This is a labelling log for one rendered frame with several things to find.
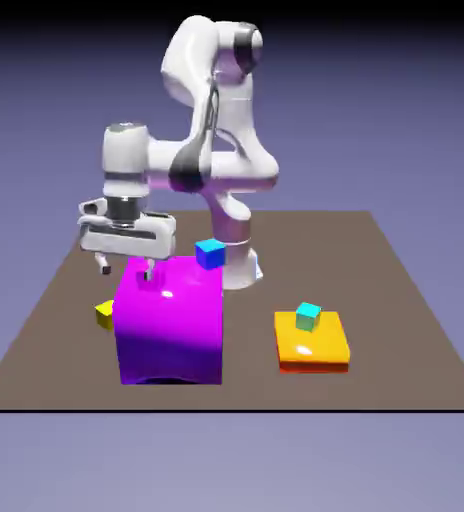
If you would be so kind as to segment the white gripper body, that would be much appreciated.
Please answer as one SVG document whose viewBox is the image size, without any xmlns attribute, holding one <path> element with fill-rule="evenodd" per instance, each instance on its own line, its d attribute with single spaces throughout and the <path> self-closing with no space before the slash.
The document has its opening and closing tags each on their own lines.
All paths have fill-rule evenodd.
<svg viewBox="0 0 464 512">
<path fill-rule="evenodd" d="M 83 250 L 154 260 L 175 253 L 176 219 L 168 214 L 141 213 L 131 225 L 119 225 L 101 215 L 83 215 L 80 247 Z"/>
</svg>

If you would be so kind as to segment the small yellow cube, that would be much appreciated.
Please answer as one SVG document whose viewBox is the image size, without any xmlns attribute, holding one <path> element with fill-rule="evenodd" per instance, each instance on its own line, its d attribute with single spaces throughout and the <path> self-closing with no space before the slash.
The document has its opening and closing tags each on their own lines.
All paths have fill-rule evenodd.
<svg viewBox="0 0 464 512">
<path fill-rule="evenodd" d="M 108 331 L 113 330 L 113 303 L 113 300 L 107 300 L 95 306 L 97 324 Z"/>
</svg>

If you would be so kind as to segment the small blue cube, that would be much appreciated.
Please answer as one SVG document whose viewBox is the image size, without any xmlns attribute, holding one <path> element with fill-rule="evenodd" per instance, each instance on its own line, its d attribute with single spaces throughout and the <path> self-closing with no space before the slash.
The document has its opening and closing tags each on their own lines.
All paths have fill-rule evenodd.
<svg viewBox="0 0 464 512">
<path fill-rule="evenodd" d="M 225 265 L 226 245 L 214 238 L 195 243 L 197 263 L 206 270 L 212 270 Z"/>
</svg>

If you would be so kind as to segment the small cyan cube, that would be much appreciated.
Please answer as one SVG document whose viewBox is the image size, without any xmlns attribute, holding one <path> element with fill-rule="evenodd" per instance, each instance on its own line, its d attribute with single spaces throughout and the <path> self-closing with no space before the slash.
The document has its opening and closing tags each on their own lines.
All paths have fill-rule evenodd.
<svg viewBox="0 0 464 512">
<path fill-rule="evenodd" d="M 320 306 L 308 302 L 302 302 L 296 309 L 296 328 L 312 332 L 319 322 L 320 313 Z"/>
</svg>

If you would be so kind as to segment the large magenta box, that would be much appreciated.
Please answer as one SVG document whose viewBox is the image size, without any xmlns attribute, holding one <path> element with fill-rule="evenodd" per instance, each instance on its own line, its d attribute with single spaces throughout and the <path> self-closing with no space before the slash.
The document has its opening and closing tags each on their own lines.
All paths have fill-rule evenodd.
<svg viewBox="0 0 464 512">
<path fill-rule="evenodd" d="M 178 379 L 222 383 L 222 269 L 206 270 L 193 256 L 127 261 L 112 319 L 121 383 Z"/>
</svg>

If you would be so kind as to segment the large orange box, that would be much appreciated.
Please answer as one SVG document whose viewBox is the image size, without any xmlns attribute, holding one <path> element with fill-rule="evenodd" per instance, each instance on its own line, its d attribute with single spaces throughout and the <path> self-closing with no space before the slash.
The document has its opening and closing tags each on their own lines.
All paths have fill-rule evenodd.
<svg viewBox="0 0 464 512">
<path fill-rule="evenodd" d="M 312 331 L 296 327 L 295 312 L 275 312 L 274 330 L 283 373 L 345 373 L 351 358 L 337 312 L 324 311 Z"/>
</svg>

